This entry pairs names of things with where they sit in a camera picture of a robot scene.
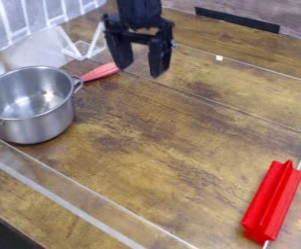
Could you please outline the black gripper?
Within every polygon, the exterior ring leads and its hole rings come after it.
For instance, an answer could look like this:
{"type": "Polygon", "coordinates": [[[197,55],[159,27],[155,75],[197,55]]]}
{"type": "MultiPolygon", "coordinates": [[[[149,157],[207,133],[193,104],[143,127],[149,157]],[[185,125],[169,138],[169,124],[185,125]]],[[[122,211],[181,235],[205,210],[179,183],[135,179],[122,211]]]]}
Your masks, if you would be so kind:
{"type": "Polygon", "coordinates": [[[126,69],[132,64],[131,43],[149,45],[150,75],[158,78],[170,68],[175,24],[162,18],[149,18],[142,22],[104,15],[104,38],[116,66],[126,69]]]}

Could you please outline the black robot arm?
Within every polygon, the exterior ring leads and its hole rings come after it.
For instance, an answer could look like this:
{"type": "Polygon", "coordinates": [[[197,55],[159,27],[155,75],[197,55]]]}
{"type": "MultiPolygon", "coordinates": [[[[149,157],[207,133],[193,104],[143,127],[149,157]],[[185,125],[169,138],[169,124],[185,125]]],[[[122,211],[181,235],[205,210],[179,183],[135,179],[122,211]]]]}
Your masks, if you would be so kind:
{"type": "Polygon", "coordinates": [[[134,62],[131,44],[149,47],[149,67],[153,78],[169,70],[175,24],[162,17],[161,0],[116,0],[119,14],[104,14],[104,38],[111,57],[120,69],[134,62]]]}

